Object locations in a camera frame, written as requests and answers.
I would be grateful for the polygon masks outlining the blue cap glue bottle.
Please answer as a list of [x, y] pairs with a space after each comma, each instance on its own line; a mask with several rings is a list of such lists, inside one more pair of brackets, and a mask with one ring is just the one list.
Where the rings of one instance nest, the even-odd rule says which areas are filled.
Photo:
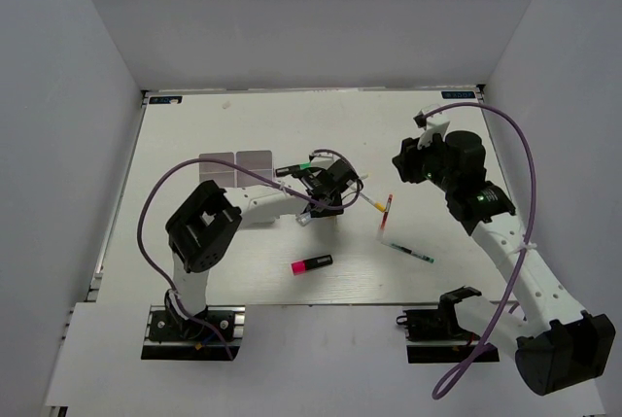
[[296, 222], [301, 226], [307, 226], [311, 220], [312, 216], [310, 213], [299, 214], [295, 217]]

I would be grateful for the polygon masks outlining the red pen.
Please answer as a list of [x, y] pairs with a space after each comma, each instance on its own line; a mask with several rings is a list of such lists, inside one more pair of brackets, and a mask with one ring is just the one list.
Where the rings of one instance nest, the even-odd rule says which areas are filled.
[[383, 212], [383, 217], [382, 217], [381, 225], [379, 227], [381, 231], [385, 230], [385, 227], [386, 227], [386, 224], [387, 224], [387, 221], [388, 221], [388, 217], [389, 217], [389, 214], [390, 214], [390, 210], [391, 210], [391, 205], [392, 205], [392, 202], [393, 202], [393, 197], [394, 196], [393, 196], [392, 193], [390, 193], [389, 196], [388, 196], [387, 203], [385, 205], [385, 210]]

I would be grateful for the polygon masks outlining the white pen orange tip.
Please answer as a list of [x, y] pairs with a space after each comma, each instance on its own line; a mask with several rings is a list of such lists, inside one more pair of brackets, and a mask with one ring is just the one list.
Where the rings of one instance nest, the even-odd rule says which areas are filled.
[[371, 206], [373, 206], [378, 211], [380, 212], [386, 211], [386, 207], [382, 203], [376, 201], [375, 199], [372, 199], [371, 197], [366, 196], [363, 192], [359, 194], [359, 197], [362, 198], [365, 202], [369, 203]]

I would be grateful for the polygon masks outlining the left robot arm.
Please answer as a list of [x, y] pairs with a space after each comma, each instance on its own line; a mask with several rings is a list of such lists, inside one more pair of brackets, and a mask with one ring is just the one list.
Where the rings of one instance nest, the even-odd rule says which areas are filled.
[[289, 171], [275, 181], [221, 188], [205, 181], [184, 201], [165, 225], [172, 252], [174, 293], [170, 296], [172, 327], [185, 338], [205, 327], [209, 271], [225, 258], [236, 232], [268, 225], [282, 216], [304, 222], [341, 215], [344, 193], [363, 187], [360, 176], [340, 158], [328, 167]]

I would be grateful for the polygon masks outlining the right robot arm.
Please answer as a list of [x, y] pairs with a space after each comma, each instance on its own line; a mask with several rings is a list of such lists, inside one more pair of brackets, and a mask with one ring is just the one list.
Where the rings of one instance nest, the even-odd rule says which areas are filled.
[[615, 327], [607, 315], [592, 315], [549, 269], [526, 233], [505, 192], [487, 178], [486, 151], [469, 131], [435, 133], [427, 143], [406, 138], [392, 160], [405, 183], [433, 183], [450, 214], [492, 260], [523, 311], [505, 312], [472, 287], [442, 295], [440, 329], [459, 338], [473, 333], [477, 344], [466, 359], [496, 349], [513, 359], [528, 388], [539, 396], [601, 376]]

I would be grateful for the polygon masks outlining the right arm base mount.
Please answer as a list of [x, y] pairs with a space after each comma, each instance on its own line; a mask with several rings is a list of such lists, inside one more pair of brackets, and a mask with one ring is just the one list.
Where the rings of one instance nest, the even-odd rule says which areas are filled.
[[396, 324], [405, 331], [407, 360], [411, 365], [458, 364], [479, 344], [480, 336], [458, 326], [455, 305], [481, 296], [472, 287], [442, 295], [432, 307], [405, 309]]

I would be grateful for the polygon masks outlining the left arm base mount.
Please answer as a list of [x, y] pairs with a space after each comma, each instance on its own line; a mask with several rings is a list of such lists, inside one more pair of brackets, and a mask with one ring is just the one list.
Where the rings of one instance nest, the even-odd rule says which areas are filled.
[[216, 328], [227, 346], [208, 327], [185, 320], [178, 324], [163, 305], [150, 308], [141, 359], [144, 361], [230, 362], [241, 347], [245, 308], [209, 307], [201, 318]]

